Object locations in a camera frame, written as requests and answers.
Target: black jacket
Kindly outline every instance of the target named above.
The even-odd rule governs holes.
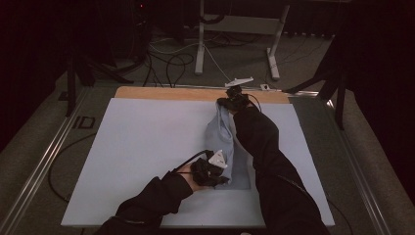
[[[255,184],[269,233],[329,234],[299,174],[279,150],[275,123],[254,107],[239,111],[234,121],[238,140],[254,157]],[[155,177],[138,196],[122,203],[96,234],[156,234],[162,216],[177,213],[190,195],[192,189],[182,176],[169,172],[163,179]]]

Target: white stand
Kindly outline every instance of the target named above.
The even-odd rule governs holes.
[[[280,74],[278,72],[277,63],[275,60],[275,51],[277,50],[278,42],[283,32],[284,23],[286,21],[290,5],[286,5],[279,18],[277,19],[263,19],[263,18],[248,18],[248,17],[233,17],[226,16],[225,19],[216,24],[204,24],[199,23],[199,47],[198,55],[196,57],[195,74],[200,75],[204,72],[204,56],[205,56],[205,44],[204,44],[204,32],[205,30],[211,31],[231,31],[231,32],[247,32],[258,34],[272,34],[275,35],[274,43],[271,48],[267,48],[267,58],[269,67],[271,69],[271,78],[278,80]],[[201,17],[204,19],[214,19],[215,15],[205,15],[205,0],[201,0]]]

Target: table leg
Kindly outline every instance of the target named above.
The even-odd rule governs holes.
[[[205,0],[201,0],[201,18],[205,16]],[[195,74],[201,75],[204,73],[204,57],[205,57],[205,44],[204,44],[204,32],[205,24],[199,22],[199,46],[198,55],[196,56],[196,68]]]
[[[277,45],[278,45],[278,42],[280,41],[281,34],[284,29],[284,23],[286,21],[289,9],[290,9],[290,5],[286,5],[284,7],[283,13],[281,14],[281,17],[280,17],[280,22],[278,23],[277,29],[275,31],[275,39],[274,39],[274,43],[272,44],[272,48],[266,49],[268,63],[271,69],[271,78],[273,80],[280,79],[280,73],[278,72],[278,67],[277,67],[277,60],[275,60],[275,51],[277,50]]]

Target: light blue cloth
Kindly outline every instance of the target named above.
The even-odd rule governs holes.
[[[234,142],[229,112],[217,103],[216,115],[207,124],[205,138],[206,149],[215,153],[222,150],[228,165],[223,170],[222,176],[229,178],[229,181],[225,185],[217,185],[216,189],[250,189],[251,183],[247,169],[248,153]]]

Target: table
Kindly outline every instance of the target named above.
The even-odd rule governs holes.
[[[298,154],[305,157],[290,160],[298,168],[306,189],[316,200],[325,224],[334,225],[300,125],[296,125],[298,120],[293,118],[296,114],[288,97],[277,91],[249,93],[258,99],[271,119],[274,120],[277,115],[288,122],[292,121],[282,126],[277,123],[280,126],[281,149],[289,159]],[[62,225],[102,224],[115,213],[122,201],[138,194],[152,177],[163,176],[199,152],[203,147],[201,141],[195,138],[201,132],[198,126],[208,123],[212,118],[210,114],[214,115],[215,105],[212,101],[224,96],[223,89],[120,87],[108,106]],[[278,112],[271,110],[275,107],[278,107]],[[169,122],[162,121],[164,118],[168,118]],[[171,130],[175,138],[171,138],[170,132],[166,130]],[[296,148],[289,148],[290,142],[296,143]],[[248,166],[252,182],[250,190],[197,192],[182,202],[178,214],[165,216],[161,226],[263,227],[258,194],[254,188],[252,159]]]

